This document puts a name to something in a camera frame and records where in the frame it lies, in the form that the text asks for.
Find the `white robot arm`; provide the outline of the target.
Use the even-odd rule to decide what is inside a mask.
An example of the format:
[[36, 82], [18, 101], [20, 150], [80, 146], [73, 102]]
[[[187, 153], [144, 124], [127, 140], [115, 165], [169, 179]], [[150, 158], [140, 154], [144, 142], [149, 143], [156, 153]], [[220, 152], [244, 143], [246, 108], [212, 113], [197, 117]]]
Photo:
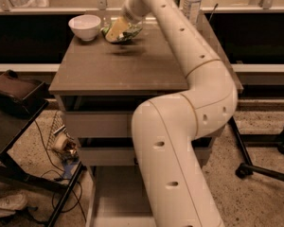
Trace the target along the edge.
[[147, 14], [156, 18], [188, 83], [187, 90], [153, 97], [133, 113], [133, 146], [156, 227], [224, 227], [191, 143], [233, 116], [235, 81], [174, 0], [126, 0], [107, 41]]

